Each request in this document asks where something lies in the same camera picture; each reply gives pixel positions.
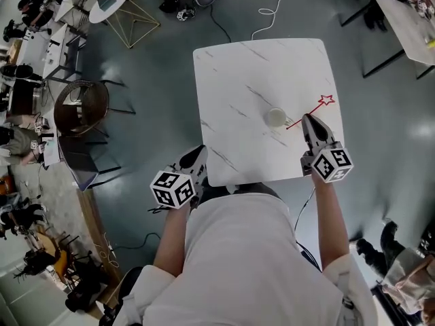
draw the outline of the white cable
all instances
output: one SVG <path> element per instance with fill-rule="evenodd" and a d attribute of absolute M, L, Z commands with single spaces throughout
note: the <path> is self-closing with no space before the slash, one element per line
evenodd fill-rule
<path fill-rule="evenodd" d="M 277 8 L 276 8 L 275 11 L 270 10 L 270 9 L 268 9 L 268 8 L 260 8 L 260 9 L 258 9 L 258 13 L 259 13 L 259 14 L 264 14 L 264 15 L 266 15 L 266 16 L 273 15 L 273 19 L 272 19 L 272 23 L 271 23 L 271 25 L 269 25 L 268 27 L 263 28 L 263 29 L 259 29 L 259 30 L 257 30 L 257 31 L 254 31 L 254 32 L 252 33 L 252 35 L 251 35 L 251 40 L 254 40 L 254 35 L 255 35 L 256 33 L 259 33 L 260 31 L 263 31 L 263 30 L 267 30 L 267 29 L 272 28 L 272 26 L 273 26 L 274 23 L 275 23 L 275 15 L 276 15 L 276 13 L 278 12 L 278 9 L 279 9 L 279 3 L 281 3 L 281 0 L 278 0 Z"/>
<path fill-rule="evenodd" d="M 109 244 L 109 241 L 107 240 L 106 233 L 104 233 L 104 239 L 105 239 L 105 241 L 106 241 L 106 245 L 107 245 L 107 247 L 109 247 L 109 249 L 110 249 L 110 244 Z M 115 268 L 119 268 L 119 267 L 120 267 L 120 264 L 119 264 L 117 261 L 115 261 L 114 259 L 110 259 L 110 258 L 109 258 L 109 256 L 110 256 L 110 254 L 112 253 L 112 251 L 109 251 L 109 253 L 107 254 L 106 252 L 104 252 L 103 247 L 102 247 L 101 245 L 97 245 L 97 244 L 95 244 L 95 243 L 94 243 L 94 245 L 95 245 L 96 247 L 101 247 L 101 251 L 99 251 L 98 254 L 100 255 L 100 257 L 101 257 L 102 259 L 107 259 L 107 261 L 109 262 L 109 264 L 111 264 L 111 265 L 112 265 L 113 267 L 115 267 Z"/>
<path fill-rule="evenodd" d="M 279 9 L 279 3 L 281 3 L 281 0 L 278 0 L 277 8 L 276 8 L 275 11 L 273 11 L 273 10 L 271 10 L 271 9 L 268 9 L 268 8 L 260 8 L 260 9 L 258 9 L 258 13 L 259 13 L 259 14 L 264 14 L 265 16 L 273 15 L 273 19 L 272 19 L 272 23 L 271 23 L 271 25 L 269 25 L 268 27 L 263 28 L 263 29 L 258 29 L 257 31 L 254 31 L 254 32 L 252 33 L 252 35 L 251 35 L 251 41 L 254 40 L 254 35 L 255 35 L 256 33 L 259 33 L 260 31 L 264 31 L 264 30 L 267 30 L 267 29 L 272 28 L 272 26 L 273 26 L 274 23 L 275 23 L 275 15 L 277 14 L 278 9 Z"/>

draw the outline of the laptop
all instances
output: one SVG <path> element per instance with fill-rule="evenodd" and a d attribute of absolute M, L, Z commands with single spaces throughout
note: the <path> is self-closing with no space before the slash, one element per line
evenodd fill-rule
<path fill-rule="evenodd" d="M 116 0 L 97 0 L 97 2 L 102 11 L 107 11 Z"/>

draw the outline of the black cable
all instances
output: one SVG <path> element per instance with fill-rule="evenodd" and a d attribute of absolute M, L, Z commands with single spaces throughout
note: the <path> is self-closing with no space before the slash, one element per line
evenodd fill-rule
<path fill-rule="evenodd" d="M 227 36 L 227 38 L 228 38 L 228 40 L 229 40 L 229 42 L 231 43 L 232 41 L 231 41 L 231 37 L 230 37 L 230 35 L 226 32 L 226 30 L 224 29 L 224 28 L 222 28 L 222 26 L 218 23 L 218 22 L 216 22 L 216 20 L 215 20 L 215 18 L 213 17 L 213 4 L 211 4 L 210 5 L 210 17 L 211 17 L 211 20 L 218 26 L 218 27 L 220 27 L 221 29 L 222 29 L 222 31 L 225 33 L 225 35 Z"/>
<path fill-rule="evenodd" d="M 315 187 L 313 187 L 313 189 L 311 190 L 311 193 L 310 193 L 310 195 L 309 195 L 307 201 L 305 202 L 305 204 L 303 205 L 303 207 L 301 208 L 301 210 L 300 210 L 300 212 L 299 212 L 298 219 L 296 220 L 296 225 L 294 225 L 294 233 L 295 233 L 295 234 L 296 234 L 296 228 L 298 227 L 299 218 L 300 218 L 300 216 L 302 215 L 302 212 L 303 212 L 303 211 L 305 210 L 305 208 L 307 207 L 308 202 L 310 201 L 311 197 L 312 197 L 313 194 L 314 194 L 314 191 L 315 191 Z"/>
<path fill-rule="evenodd" d="M 157 233 L 155 233 L 155 232 L 151 232 L 151 233 L 148 233 L 148 234 L 145 236 L 145 239 L 143 240 L 143 244 L 142 244 L 141 246 L 139 246 L 139 247 L 114 247 L 114 248 L 111 250 L 111 252 L 114 252 L 115 250 L 118 250 L 118 249 L 126 249 L 126 250 L 137 250 L 137 249 L 140 249 L 140 248 L 142 248 L 142 247 L 145 246 L 148 237 L 151 236 L 151 235 L 155 235 L 157 238 L 162 239 L 162 238 L 161 238 Z"/>

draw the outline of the red laser line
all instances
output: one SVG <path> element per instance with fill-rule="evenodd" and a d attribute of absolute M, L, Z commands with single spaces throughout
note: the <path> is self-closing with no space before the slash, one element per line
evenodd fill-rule
<path fill-rule="evenodd" d="M 311 110 L 309 112 L 309 114 L 311 115 L 314 111 L 316 111 L 317 109 L 319 109 L 319 107 L 321 107 L 324 103 L 320 103 L 318 104 L 318 106 L 316 106 L 313 110 Z M 298 123 L 300 123 L 302 121 L 302 118 L 300 120 L 298 120 L 297 122 L 293 123 L 290 127 L 287 127 L 286 129 L 290 129 L 292 126 L 297 125 Z"/>

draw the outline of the white cup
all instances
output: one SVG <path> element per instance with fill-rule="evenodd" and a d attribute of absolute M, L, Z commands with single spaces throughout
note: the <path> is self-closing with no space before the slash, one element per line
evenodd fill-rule
<path fill-rule="evenodd" d="M 270 127 L 278 128 L 287 126 L 290 122 L 287 120 L 287 115 L 283 109 L 274 107 L 267 113 L 267 124 Z"/>

